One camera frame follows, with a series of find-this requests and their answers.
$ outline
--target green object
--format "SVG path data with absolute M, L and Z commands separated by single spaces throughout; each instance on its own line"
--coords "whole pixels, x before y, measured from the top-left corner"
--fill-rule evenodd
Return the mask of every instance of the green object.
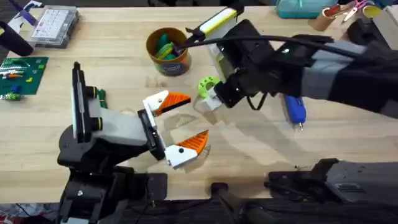
M 156 43 L 156 51 L 158 52 L 164 45 L 170 43 L 167 34 L 163 34 Z
M 173 51 L 173 42 L 165 44 L 155 55 L 156 58 L 158 59 L 163 59 L 166 57 L 169 53 Z
M 174 54 L 168 54 L 166 57 L 163 58 L 163 60 L 173 60 L 177 58 Z
M 108 106 L 105 101 L 105 96 L 106 96 L 105 90 L 98 90 L 98 99 L 100 107 L 108 109 Z
M 10 92 L 13 85 L 21 86 L 19 94 L 34 95 L 40 85 L 45 65 L 48 57 L 24 57 L 24 58 L 6 58 L 0 65 L 0 72 L 7 70 L 23 71 L 23 77 L 17 77 L 10 80 L 3 80 L 0 78 L 0 95 L 5 95 Z
M 0 100 L 7 100 L 7 101 L 19 101 L 23 99 L 23 95 L 15 94 L 15 93 L 7 93 L 4 95 L 0 95 Z
M 198 84 L 198 95 L 203 99 L 207 97 L 207 90 L 211 89 L 218 82 L 220 82 L 220 78 L 218 77 L 206 77 L 200 80 Z

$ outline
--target teal container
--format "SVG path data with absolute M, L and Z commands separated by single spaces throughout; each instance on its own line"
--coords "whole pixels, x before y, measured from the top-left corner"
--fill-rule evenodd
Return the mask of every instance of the teal container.
M 283 19 L 314 19 L 322 9 L 337 4 L 338 0 L 278 0 L 276 11 Z

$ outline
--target green ring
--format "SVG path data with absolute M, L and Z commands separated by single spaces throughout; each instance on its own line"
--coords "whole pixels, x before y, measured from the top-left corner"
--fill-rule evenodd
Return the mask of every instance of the green ring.
M 211 86 L 215 86 L 218 82 L 220 82 L 220 78 L 218 77 L 205 77 L 200 80 L 200 83 L 198 84 L 198 95 L 202 98 L 206 98 L 207 95 L 207 87 L 209 87 L 209 84 Z

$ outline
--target tool holder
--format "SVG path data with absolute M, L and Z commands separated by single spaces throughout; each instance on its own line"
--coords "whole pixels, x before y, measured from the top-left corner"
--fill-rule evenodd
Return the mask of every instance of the tool holder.
M 329 8 L 324 8 L 318 17 L 311 21 L 310 25 L 317 31 L 325 31 L 330 24 L 336 19 L 336 16 L 326 16 L 325 11 Z

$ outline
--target cup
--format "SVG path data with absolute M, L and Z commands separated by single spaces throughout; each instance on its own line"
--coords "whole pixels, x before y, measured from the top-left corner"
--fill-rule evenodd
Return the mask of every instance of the cup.
M 154 62 L 155 68 L 160 73 L 167 76 L 182 75 L 188 71 L 192 62 L 188 49 L 184 49 L 177 58 L 172 60 L 161 60 L 155 57 L 157 41 L 163 34 L 167 34 L 170 41 L 175 45 L 182 45 L 187 40 L 185 34 L 176 28 L 165 27 L 155 30 L 148 36 L 146 43 L 149 57 Z
M 0 21 L 0 29 L 2 29 L 0 45 L 22 57 L 29 56 L 33 52 L 33 47 L 9 27 L 8 24 Z

